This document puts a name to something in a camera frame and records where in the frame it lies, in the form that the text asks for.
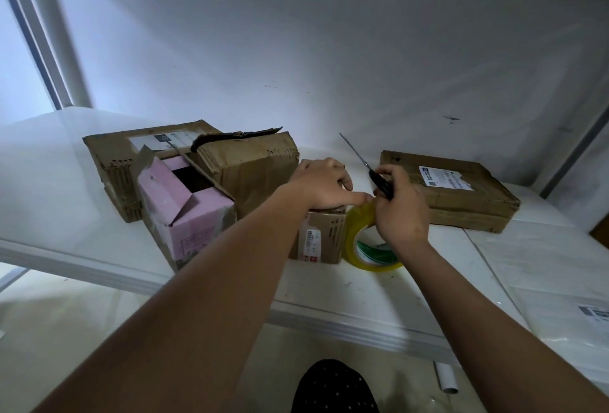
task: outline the white tube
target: white tube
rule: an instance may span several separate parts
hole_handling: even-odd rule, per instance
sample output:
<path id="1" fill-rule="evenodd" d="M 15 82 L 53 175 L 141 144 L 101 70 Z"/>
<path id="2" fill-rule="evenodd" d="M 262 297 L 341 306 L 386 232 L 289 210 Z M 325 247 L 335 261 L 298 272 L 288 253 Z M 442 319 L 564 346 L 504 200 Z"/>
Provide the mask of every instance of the white tube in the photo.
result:
<path id="1" fill-rule="evenodd" d="M 440 390 L 445 394 L 457 394 L 459 392 L 459 386 L 457 386 L 457 379 L 455 378 L 453 367 L 439 362 L 434 362 L 434 367 L 435 375 L 438 377 L 438 386 L 440 386 Z"/>

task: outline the damaged cardboard box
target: damaged cardboard box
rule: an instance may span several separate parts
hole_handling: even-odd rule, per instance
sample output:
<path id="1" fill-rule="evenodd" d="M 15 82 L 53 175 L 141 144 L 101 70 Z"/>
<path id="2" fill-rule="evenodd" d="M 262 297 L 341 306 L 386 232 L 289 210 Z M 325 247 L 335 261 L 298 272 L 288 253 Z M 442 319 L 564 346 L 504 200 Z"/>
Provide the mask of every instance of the damaged cardboard box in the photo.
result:
<path id="1" fill-rule="evenodd" d="M 240 217 L 260 206 L 298 166 L 298 148 L 280 130 L 208 134 L 194 141 L 197 163 L 231 194 Z"/>
<path id="2" fill-rule="evenodd" d="M 151 150 L 176 155 L 169 142 L 179 148 L 189 148 L 199 135 L 219 133 L 203 120 L 180 125 L 134 129 L 83 138 L 103 187 L 122 218 L 131 223 L 142 219 L 141 203 L 137 200 L 129 167 L 144 145 Z"/>
<path id="3" fill-rule="evenodd" d="M 176 272 L 236 221 L 232 198 L 187 153 L 160 158 L 145 146 L 130 171 L 144 223 Z"/>
<path id="4" fill-rule="evenodd" d="M 345 241 L 345 207 L 309 211 L 290 251 L 290 259 L 338 264 Z"/>
<path id="5" fill-rule="evenodd" d="M 500 233 L 520 208 L 480 163 L 385 150 L 381 164 L 402 166 L 422 186 L 432 224 Z"/>

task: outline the cardboard box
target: cardboard box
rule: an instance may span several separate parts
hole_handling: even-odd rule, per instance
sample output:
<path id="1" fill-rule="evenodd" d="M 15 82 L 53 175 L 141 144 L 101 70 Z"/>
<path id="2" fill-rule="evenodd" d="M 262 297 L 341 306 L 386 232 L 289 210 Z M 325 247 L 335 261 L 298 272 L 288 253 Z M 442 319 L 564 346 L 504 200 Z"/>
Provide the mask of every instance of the cardboard box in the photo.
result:
<path id="1" fill-rule="evenodd" d="M 174 271 L 236 220 L 234 201 L 187 156 L 144 147 L 131 167 L 144 223 Z"/>
<path id="2" fill-rule="evenodd" d="M 281 128 L 220 133 L 195 140 L 197 163 L 235 200 L 240 217 L 260 206 L 298 166 L 296 144 Z"/>
<path id="3" fill-rule="evenodd" d="M 142 219 L 142 207 L 138 201 L 129 167 L 138 151 L 147 145 L 161 156 L 177 155 L 167 140 L 180 148 L 190 147 L 201 134 L 220 131 L 203 120 L 180 125 L 134 129 L 106 134 L 95 134 L 83 138 L 103 188 L 122 218 L 131 223 Z"/>
<path id="4" fill-rule="evenodd" d="M 422 186 L 432 224 L 500 233 L 520 208 L 480 163 L 384 150 L 381 164 L 388 163 L 402 166 Z"/>
<path id="5" fill-rule="evenodd" d="M 345 223 L 344 207 L 309 211 L 296 235 L 289 258 L 312 263 L 340 263 L 345 241 Z"/>

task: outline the scissor blade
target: scissor blade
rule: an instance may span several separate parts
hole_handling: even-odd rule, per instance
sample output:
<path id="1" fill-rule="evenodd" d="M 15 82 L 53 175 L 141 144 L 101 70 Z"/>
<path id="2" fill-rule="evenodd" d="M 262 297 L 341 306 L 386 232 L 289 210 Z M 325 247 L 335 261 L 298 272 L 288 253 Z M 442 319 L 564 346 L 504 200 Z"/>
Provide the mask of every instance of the scissor blade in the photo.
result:
<path id="1" fill-rule="evenodd" d="M 362 156 L 359 154 L 359 152 L 357 150 L 355 150 L 355 148 L 351 145 L 351 143 L 347 140 L 347 138 L 345 136 L 343 136 L 342 133 L 339 132 L 339 134 L 340 134 L 340 137 L 342 137 L 345 140 L 345 142 L 347 144 L 349 144 L 349 147 L 351 148 L 351 150 L 353 150 L 355 152 L 355 155 L 357 155 L 359 157 L 359 159 L 366 166 L 366 168 L 368 168 L 369 170 L 372 170 L 372 168 L 370 168 L 370 165 L 366 162 L 366 160 L 364 160 L 362 158 Z"/>

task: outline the yellow tape roll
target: yellow tape roll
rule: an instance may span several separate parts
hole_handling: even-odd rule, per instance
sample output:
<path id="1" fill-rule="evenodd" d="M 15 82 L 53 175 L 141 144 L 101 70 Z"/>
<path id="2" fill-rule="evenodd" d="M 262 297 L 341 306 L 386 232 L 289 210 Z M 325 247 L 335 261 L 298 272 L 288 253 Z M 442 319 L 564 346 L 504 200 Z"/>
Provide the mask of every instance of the yellow tape roll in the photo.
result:
<path id="1" fill-rule="evenodd" d="M 347 211 L 345 245 L 343 246 L 343 257 L 358 269 L 370 272 L 387 272 L 402 266 L 400 262 L 389 266 L 375 265 L 364 262 L 356 252 L 357 235 L 376 223 L 375 203 L 370 202 L 362 206 L 355 206 Z"/>

